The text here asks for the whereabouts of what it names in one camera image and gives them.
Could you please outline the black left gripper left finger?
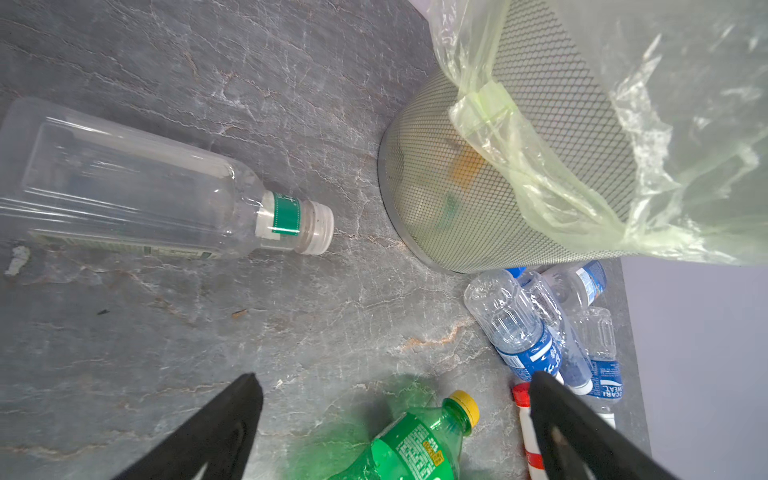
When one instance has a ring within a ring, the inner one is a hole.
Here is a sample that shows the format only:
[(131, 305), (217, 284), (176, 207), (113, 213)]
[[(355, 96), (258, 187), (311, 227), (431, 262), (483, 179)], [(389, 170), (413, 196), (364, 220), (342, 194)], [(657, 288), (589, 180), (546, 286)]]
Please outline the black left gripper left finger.
[(241, 479), (264, 403), (256, 376), (239, 376), (119, 479)]

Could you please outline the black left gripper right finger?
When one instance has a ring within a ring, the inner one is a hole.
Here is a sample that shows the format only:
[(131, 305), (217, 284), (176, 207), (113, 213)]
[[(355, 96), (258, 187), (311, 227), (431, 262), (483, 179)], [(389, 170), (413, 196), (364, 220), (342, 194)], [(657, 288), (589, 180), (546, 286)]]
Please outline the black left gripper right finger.
[(529, 394), (537, 444), (550, 479), (676, 478), (551, 375), (536, 372)]

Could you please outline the green soda bottle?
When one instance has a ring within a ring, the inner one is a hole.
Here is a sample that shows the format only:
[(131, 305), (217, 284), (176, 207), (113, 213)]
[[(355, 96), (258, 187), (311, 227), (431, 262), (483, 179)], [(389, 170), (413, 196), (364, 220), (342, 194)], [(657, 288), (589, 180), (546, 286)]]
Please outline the green soda bottle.
[(463, 441), (480, 419), (468, 393), (457, 390), (435, 408), (407, 410), (378, 434), (335, 479), (458, 479)]

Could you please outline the clear square bottle green label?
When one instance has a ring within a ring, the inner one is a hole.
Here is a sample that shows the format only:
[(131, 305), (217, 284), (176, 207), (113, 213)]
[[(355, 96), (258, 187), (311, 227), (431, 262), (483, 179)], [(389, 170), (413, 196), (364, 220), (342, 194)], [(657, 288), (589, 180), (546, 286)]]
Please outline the clear square bottle green label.
[(2, 122), (6, 238), (191, 259), (320, 255), (334, 223), (240, 161), (47, 101), (19, 98)]

